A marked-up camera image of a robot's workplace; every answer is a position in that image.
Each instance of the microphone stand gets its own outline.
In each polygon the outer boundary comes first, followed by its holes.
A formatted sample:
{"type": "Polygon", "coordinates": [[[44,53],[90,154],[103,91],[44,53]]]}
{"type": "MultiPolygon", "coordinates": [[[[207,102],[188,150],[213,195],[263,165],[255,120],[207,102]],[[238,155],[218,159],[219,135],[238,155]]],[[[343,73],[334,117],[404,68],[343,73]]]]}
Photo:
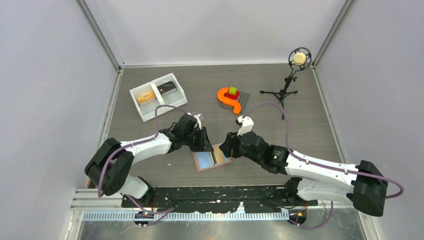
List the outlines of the microphone stand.
{"type": "MultiPolygon", "coordinates": [[[[297,94],[299,91],[290,91],[287,92],[287,89],[289,88],[290,84],[293,82],[296,82],[297,76],[294,75],[294,73],[291,73],[288,77],[284,78],[285,85],[284,89],[281,89],[279,92],[275,91],[260,91],[261,94],[272,94],[274,95],[278,101],[281,103],[282,108],[284,109],[284,99],[287,98],[290,94],[297,94]]],[[[282,113],[281,119],[284,120],[284,113],[282,113]]]]}
{"type": "Polygon", "coordinates": [[[312,61],[312,55],[311,55],[311,52],[307,48],[298,47],[298,48],[294,49],[293,51],[291,51],[290,55],[288,56],[288,66],[291,68],[291,72],[290,72],[290,75],[288,77],[284,78],[284,81],[285,81],[284,88],[281,89],[279,92],[261,90],[260,93],[261,94],[272,94],[272,95],[274,95],[278,99],[278,101],[281,103],[281,106],[284,109],[284,99],[287,98],[290,94],[297,94],[299,92],[299,91],[287,92],[287,89],[289,88],[290,84],[292,82],[295,82],[296,79],[298,78],[297,76],[295,76],[296,72],[300,72],[300,71],[307,69],[311,65],[311,61],[312,61]],[[298,55],[298,54],[303,54],[304,62],[302,62],[302,63],[297,62],[296,63],[294,61],[296,55],[298,55]]]}

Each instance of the white tray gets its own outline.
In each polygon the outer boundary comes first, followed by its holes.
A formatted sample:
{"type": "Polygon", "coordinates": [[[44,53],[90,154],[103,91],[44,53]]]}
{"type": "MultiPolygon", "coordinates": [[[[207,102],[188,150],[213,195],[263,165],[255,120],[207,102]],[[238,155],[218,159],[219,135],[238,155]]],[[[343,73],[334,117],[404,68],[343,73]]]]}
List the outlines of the white tray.
{"type": "MultiPolygon", "coordinates": [[[[134,101],[135,107],[137,108],[137,111],[140,114],[140,117],[143,120],[143,122],[146,122],[150,119],[155,118],[155,109],[159,105],[166,104],[166,105],[171,105],[174,107],[179,107],[187,103],[187,98],[186,98],[186,95],[184,94],[184,90],[178,83],[177,78],[175,77],[173,73],[170,73],[163,77],[159,77],[153,81],[150,81],[141,86],[133,88],[129,90],[129,93],[131,94],[131,98],[134,101]],[[159,93],[158,86],[170,81],[175,84],[176,91],[169,93],[168,95],[162,96],[159,93]],[[149,90],[153,90],[155,99],[148,100],[146,102],[139,104],[136,100],[136,96],[142,93],[145,93],[149,90]]],[[[162,115],[171,110],[173,110],[172,107],[161,107],[157,110],[157,115],[158,116],[162,115]]]]}

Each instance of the gray lego baseplate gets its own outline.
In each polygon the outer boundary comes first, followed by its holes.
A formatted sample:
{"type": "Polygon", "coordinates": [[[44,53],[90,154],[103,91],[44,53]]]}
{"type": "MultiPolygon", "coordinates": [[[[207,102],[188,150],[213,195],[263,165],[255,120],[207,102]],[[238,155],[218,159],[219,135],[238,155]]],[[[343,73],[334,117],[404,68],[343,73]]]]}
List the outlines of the gray lego baseplate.
{"type": "MultiPolygon", "coordinates": [[[[240,91],[240,95],[237,98],[237,102],[239,102],[240,105],[241,105],[240,114],[243,114],[245,112],[245,109],[246,109],[246,106],[248,104],[248,101],[249,101],[249,97],[250,96],[251,95],[249,93],[245,93],[245,92],[240,91]]],[[[234,108],[233,106],[226,105],[226,104],[224,104],[222,102],[219,104],[219,106],[221,108],[225,108],[225,109],[228,109],[228,110],[231,110],[231,111],[234,108]]]]}

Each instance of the red block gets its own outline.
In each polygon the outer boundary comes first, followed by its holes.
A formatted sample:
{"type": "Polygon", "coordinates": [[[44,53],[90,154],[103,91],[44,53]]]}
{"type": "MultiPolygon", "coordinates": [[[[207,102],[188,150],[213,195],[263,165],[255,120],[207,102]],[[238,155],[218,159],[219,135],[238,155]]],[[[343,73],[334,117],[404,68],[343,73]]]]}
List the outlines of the red block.
{"type": "Polygon", "coordinates": [[[239,98],[239,95],[240,95],[240,92],[239,92],[239,91],[236,91],[236,92],[235,92],[235,95],[231,95],[231,94],[229,93],[229,91],[230,91],[230,90],[228,90],[228,91],[226,92],[226,94],[225,94],[225,96],[226,96],[227,98],[232,99],[232,100],[237,100],[237,99],[239,98]]]}

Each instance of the orange s-shaped block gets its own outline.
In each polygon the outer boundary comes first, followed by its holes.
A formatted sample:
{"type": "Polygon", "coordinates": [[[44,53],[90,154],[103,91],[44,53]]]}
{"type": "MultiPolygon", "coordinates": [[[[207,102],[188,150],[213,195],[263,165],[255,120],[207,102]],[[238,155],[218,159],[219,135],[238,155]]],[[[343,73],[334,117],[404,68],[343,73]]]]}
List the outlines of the orange s-shaped block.
{"type": "Polygon", "coordinates": [[[232,110],[232,112],[235,114],[239,114],[242,110],[242,106],[240,105],[240,103],[225,96],[229,89],[229,87],[221,88],[217,94],[218,99],[226,105],[233,106],[234,109],[232,110]]]}

